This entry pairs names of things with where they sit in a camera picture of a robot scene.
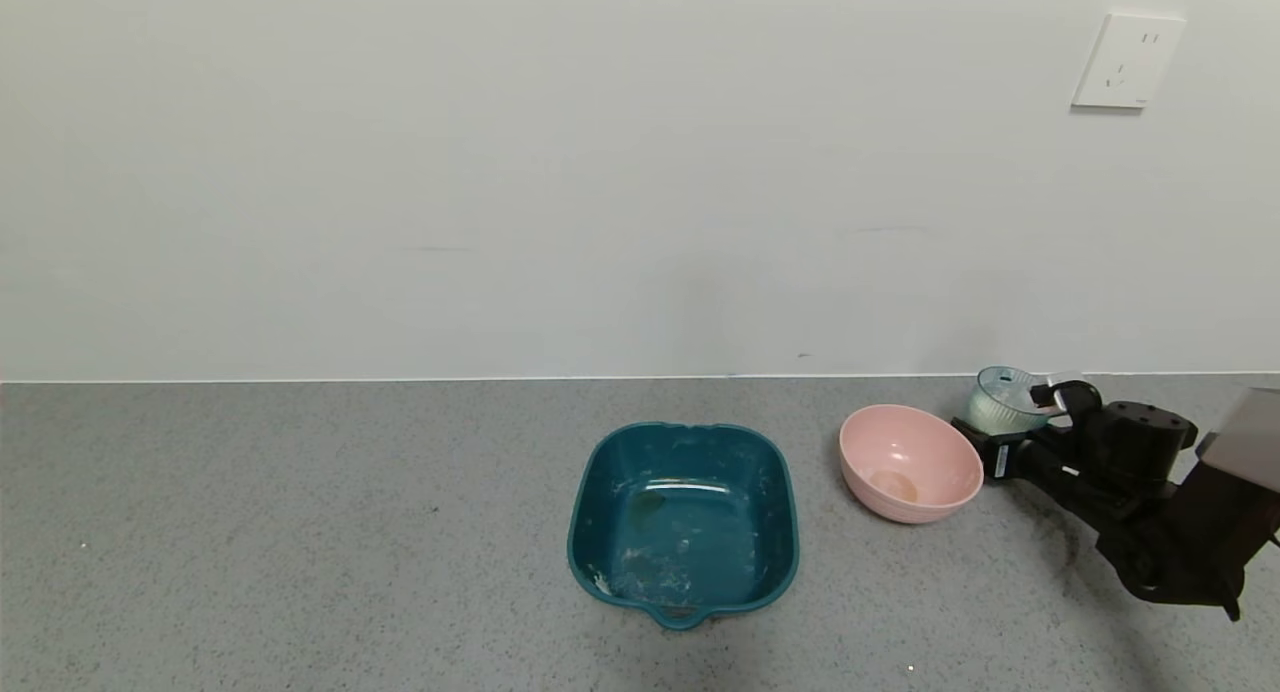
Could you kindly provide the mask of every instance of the gray countertop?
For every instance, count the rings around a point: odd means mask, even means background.
[[[1277,377],[1106,377],[1217,423]],[[1275,689],[1280,551],[1244,619],[1129,597],[1023,484],[925,527],[868,513],[836,431],[947,414],[969,379],[9,386],[0,682],[72,689]],[[800,570],[760,611],[666,632],[571,577],[595,443],[731,422],[787,458]],[[1183,472],[1189,460],[1184,455]]]

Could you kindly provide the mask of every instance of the wall outlet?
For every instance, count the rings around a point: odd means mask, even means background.
[[[1147,107],[1185,26],[1185,19],[1108,14],[1073,104]]]

